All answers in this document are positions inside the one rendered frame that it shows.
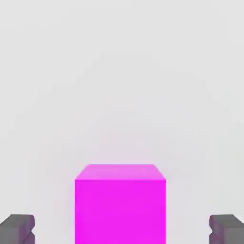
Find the small magenta cube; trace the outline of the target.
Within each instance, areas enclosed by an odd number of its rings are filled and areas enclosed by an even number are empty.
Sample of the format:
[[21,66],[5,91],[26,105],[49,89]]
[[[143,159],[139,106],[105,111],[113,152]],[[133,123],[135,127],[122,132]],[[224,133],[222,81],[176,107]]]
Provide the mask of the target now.
[[166,244],[166,179],[153,164],[89,164],[75,180],[75,244]]

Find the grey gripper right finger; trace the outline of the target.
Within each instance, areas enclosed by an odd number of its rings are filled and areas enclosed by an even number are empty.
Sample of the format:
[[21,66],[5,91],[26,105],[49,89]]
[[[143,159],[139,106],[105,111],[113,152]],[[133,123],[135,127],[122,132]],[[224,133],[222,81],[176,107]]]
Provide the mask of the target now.
[[209,244],[244,244],[244,223],[234,215],[211,215],[209,226]]

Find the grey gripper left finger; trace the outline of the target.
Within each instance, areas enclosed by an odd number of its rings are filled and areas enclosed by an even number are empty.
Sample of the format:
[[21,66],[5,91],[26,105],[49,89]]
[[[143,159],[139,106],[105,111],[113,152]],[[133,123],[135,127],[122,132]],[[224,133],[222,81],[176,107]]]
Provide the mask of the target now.
[[35,244],[35,217],[29,214],[11,214],[0,223],[0,244]]

